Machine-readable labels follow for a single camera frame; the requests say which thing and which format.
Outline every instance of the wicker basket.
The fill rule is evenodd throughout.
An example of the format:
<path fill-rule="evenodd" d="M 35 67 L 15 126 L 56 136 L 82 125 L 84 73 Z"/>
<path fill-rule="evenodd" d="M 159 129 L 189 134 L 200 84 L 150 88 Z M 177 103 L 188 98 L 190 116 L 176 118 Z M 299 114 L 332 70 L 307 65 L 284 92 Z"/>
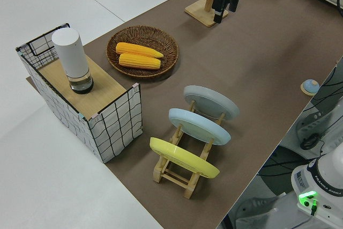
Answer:
<path fill-rule="evenodd" d="M 138 44 L 161 52 L 161 68 L 158 70 L 123 67 L 119 64 L 116 46 L 119 42 Z M 107 59 L 118 71 L 135 78 L 155 78 L 169 71 L 178 59 L 178 45 L 166 32 L 151 26 L 132 26 L 120 30 L 108 41 Z"/>

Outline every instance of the yellow corn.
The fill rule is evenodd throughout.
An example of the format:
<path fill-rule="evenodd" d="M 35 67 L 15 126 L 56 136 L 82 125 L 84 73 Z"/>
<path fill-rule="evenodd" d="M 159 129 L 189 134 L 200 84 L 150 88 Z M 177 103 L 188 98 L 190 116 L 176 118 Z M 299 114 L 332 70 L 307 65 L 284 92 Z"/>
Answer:
<path fill-rule="evenodd" d="M 124 67 L 153 70 L 160 69 L 161 67 L 161 61 L 159 59 L 130 53 L 122 53 L 119 56 L 119 64 Z"/>
<path fill-rule="evenodd" d="M 131 44 L 126 42 L 118 42 L 116 46 L 117 54 L 131 53 L 136 55 L 161 58 L 163 54 L 156 51 L 155 49 L 144 47 L 137 44 Z"/>

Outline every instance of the storage box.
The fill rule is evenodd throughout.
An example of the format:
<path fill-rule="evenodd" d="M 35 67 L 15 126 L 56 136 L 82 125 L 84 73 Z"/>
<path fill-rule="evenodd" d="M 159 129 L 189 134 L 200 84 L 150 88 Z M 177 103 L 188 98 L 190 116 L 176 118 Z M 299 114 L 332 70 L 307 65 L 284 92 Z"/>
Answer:
<path fill-rule="evenodd" d="M 103 163 L 143 133 L 140 85 L 125 90 L 90 58 L 92 91 L 74 93 L 51 41 L 61 25 L 16 49 L 39 93 L 57 118 Z"/>

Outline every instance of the brown table mat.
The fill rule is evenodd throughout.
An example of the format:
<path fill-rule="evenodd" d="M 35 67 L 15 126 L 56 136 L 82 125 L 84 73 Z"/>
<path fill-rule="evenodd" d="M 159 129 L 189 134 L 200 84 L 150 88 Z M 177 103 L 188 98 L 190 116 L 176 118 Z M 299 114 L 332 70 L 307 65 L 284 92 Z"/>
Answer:
<path fill-rule="evenodd" d="M 240 0 L 237 12 L 208 28 L 184 12 L 196 1 L 169 0 L 85 46 L 89 57 L 128 88 L 137 80 L 115 70 L 105 55 L 112 35 L 150 25 L 179 44 L 180 59 L 169 78 L 138 81 L 144 133 L 106 164 L 164 228 L 215 228 L 309 102 L 300 84 L 322 83 L 343 53 L 343 18 L 327 2 Z M 168 111 L 188 107 L 187 85 L 216 90 L 241 110 L 222 124 L 232 140 L 212 147 L 208 157 L 220 174 L 200 178 L 190 200 L 176 184 L 153 181 L 158 155 L 149 148 L 150 137 L 172 136 Z M 180 146 L 203 147 L 187 136 Z"/>

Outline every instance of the black grid pattern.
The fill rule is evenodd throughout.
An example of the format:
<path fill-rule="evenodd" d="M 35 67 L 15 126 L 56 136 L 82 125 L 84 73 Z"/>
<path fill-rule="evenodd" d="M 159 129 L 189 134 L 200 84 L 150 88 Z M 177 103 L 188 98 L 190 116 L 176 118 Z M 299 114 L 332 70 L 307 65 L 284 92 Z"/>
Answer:
<path fill-rule="evenodd" d="M 58 58 L 51 41 L 53 32 L 67 26 L 62 25 L 18 47 L 17 53 L 55 116 L 102 162 L 108 162 L 143 133 L 140 85 L 134 85 L 87 121 L 39 73 L 39 68 Z"/>
<path fill-rule="evenodd" d="M 107 162 L 142 134 L 140 86 L 132 87 L 90 120 L 100 154 Z"/>

